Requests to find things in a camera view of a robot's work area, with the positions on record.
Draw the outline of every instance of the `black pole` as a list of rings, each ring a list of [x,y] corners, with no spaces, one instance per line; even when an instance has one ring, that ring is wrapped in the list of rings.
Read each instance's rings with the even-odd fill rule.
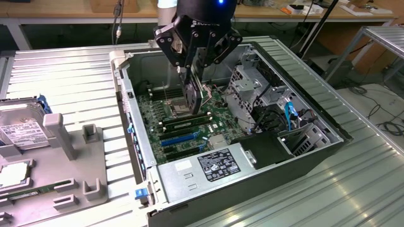
[[[315,32],[313,32],[313,33],[311,34],[311,36],[308,37],[308,41],[307,41],[305,45],[303,46],[301,51],[300,51],[299,53],[296,53],[296,55],[297,55],[299,58],[303,57],[304,52],[305,52],[307,49],[309,48],[309,44],[311,44],[312,40],[315,39],[315,37],[317,36],[317,33],[319,33],[319,31],[320,31],[320,29],[321,29],[321,27],[323,27],[323,24],[325,23],[325,20],[327,20],[329,14],[331,14],[331,12],[332,12],[332,10],[333,10],[333,7],[335,7],[335,5],[337,4],[337,2],[339,2],[339,0],[333,0],[333,2],[331,3],[329,8],[327,9],[325,14],[324,14],[324,16],[323,16],[323,18],[321,18],[321,20],[320,20],[320,23],[319,23],[319,25],[317,25],[317,27],[316,27],[316,29],[315,29]]]

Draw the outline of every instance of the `green circuit board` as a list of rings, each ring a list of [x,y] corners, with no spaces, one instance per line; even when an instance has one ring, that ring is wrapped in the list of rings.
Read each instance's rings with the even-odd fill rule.
[[[193,133],[197,132],[196,139],[164,147],[161,146],[163,140],[160,139],[160,136],[164,135],[164,129],[159,123],[161,121],[181,119],[191,116],[189,112],[187,111],[188,108],[185,105],[185,99],[184,97],[177,97],[168,100],[152,101],[149,96],[137,97],[148,139],[159,164],[172,161],[172,159],[167,159],[168,153],[164,152],[165,148],[173,148],[175,151],[171,153],[176,153],[191,148],[200,147],[199,153],[201,153],[213,149],[209,143],[209,138],[212,136],[221,134],[225,138],[227,144],[229,144],[235,138],[245,135],[225,105],[225,101],[221,98],[219,91],[212,89],[211,86],[208,86],[208,89],[212,91],[212,98],[209,99],[208,92],[204,90],[201,102],[203,106],[199,113],[205,114],[207,112],[211,112],[211,117],[208,117],[211,122],[201,125],[195,125],[193,127],[187,127],[187,129],[189,129]]]

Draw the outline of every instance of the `ribbed metal sheet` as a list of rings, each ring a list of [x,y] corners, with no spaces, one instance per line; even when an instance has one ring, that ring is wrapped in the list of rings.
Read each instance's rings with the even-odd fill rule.
[[[397,153],[401,150],[395,149],[387,137],[368,126],[365,119],[361,120],[363,117],[277,40],[268,37],[244,40],[260,43],[355,140],[307,176],[192,226],[403,226],[404,159]],[[11,77],[13,90],[7,97],[41,92],[51,107],[68,116],[69,131],[89,122],[104,128],[111,202],[39,226],[136,226],[131,214],[131,209],[136,208],[128,196],[135,180],[113,101],[113,85],[105,77],[111,72],[108,53],[135,48],[147,48],[147,45],[17,52]],[[19,88],[19,83],[24,84],[24,89]]]
[[[108,195],[111,202],[36,226],[88,226],[131,216],[128,191],[135,186],[131,159],[115,97],[109,52],[144,49],[148,44],[17,52],[7,98],[47,96],[55,113],[63,113],[68,131],[95,123],[104,129]]]
[[[404,159],[391,141],[353,113],[344,100],[285,46],[256,41],[280,60],[355,140],[307,176],[196,222],[191,227],[225,226],[403,226]]]
[[[399,57],[404,58],[404,27],[369,26],[363,28],[363,33]]]

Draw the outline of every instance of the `power supply label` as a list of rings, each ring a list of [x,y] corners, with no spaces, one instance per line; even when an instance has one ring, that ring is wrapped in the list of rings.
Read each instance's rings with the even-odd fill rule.
[[[20,147],[45,142],[47,136],[37,122],[0,126],[1,135]]]
[[[197,157],[208,181],[213,182],[240,172],[240,167],[228,149]]]

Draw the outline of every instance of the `blue clip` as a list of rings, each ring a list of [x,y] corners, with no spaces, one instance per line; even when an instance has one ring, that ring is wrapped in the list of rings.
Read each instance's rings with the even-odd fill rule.
[[[201,132],[201,130],[199,129],[197,132],[192,133],[193,139],[196,139],[196,137],[199,136],[200,132]]]
[[[136,197],[135,197],[136,200],[149,195],[149,193],[147,192],[147,188],[137,189],[135,193],[136,193]]]
[[[291,118],[289,118],[289,115],[293,114],[295,116],[299,116],[296,110],[295,110],[295,107],[293,107],[293,103],[292,102],[287,102],[285,103],[285,120],[288,121],[288,127],[289,127],[289,131],[292,130],[291,128]]]
[[[128,126],[128,133],[135,133],[135,129],[133,129],[133,123],[129,123],[129,126]]]
[[[199,146],[199,148],[200,148],[200,153],[203,152],[203,149],[204,149],[205,146],[207,146],[207,141],[204,142],[204,144],[201,144],[201,145]]]
[[[36,99],[37,99],[37,101],[40,101],[43,103],[45,113],[51,114],[52,110],[51,110],[51,107],[48,105],[47,98],[43,95],[39,95],[39,97]]]

